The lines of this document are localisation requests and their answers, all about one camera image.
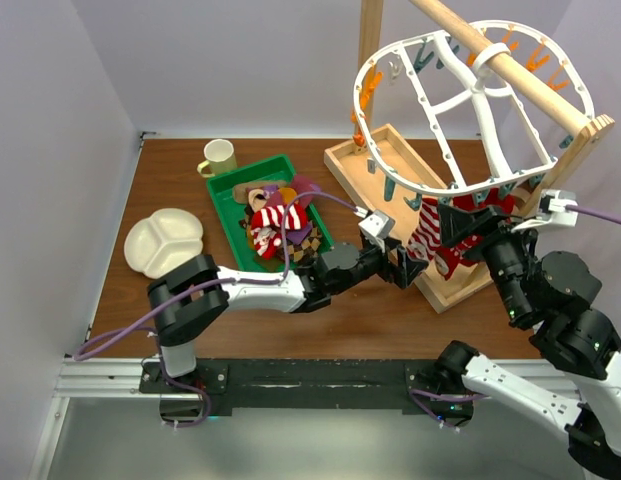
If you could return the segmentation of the red white striped sock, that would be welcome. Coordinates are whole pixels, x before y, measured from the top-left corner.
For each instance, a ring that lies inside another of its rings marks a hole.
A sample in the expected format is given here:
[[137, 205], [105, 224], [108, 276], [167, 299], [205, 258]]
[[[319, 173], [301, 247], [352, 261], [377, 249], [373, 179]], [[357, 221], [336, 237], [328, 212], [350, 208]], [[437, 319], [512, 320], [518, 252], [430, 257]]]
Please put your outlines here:
[[272, 258], [282, 246], [281, 228], [298, 231], [308, 222], [305, 209], [296, 203], [289, 210], [284, 205], [264, 206], [254, 213], [249, 227], [257, 254], [264, 259]]
[[416, 228], [411, 233], [406, 250], [412, 260], [430, 262], [441, 246], [438, 200], [424, 198]]

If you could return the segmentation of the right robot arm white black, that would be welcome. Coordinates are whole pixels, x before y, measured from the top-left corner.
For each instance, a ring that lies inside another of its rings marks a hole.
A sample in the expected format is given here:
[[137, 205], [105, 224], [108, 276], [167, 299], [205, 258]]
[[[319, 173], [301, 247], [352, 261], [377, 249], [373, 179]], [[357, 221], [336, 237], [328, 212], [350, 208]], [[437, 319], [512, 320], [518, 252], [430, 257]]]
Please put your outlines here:
[[510, 326], [531, 331], [540, 358], [580, 397], [546, 390], [461, 341], [436, 360], [438, 386], [499, 401], [556, 434], [582, 469], [621, 479], [621, 337], [593, 305], [601, 281], [575, 253], [536, 256], [537, 230], [498, 207], [468, 212], [441, 205], [438, 215], [443, 246], [478, 238], [465, 257], [487, 266]]

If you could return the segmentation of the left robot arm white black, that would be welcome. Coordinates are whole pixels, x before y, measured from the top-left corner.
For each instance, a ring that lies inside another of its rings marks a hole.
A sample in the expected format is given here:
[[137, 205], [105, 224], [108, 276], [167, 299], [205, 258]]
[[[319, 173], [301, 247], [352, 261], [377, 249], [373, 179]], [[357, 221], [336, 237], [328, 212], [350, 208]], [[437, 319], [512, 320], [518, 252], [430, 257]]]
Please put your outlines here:
[[429, 265], [400, 244], [394, 255], [376, 244], [338, 243], [287, 274], [242, 272], [218, 266], [210, 255], [195, 256], [147, 287], [163, 382], [175, 392], [195, 385], [194, 341], [226, 311], [310, 313], [373, 276], [405, 289]]

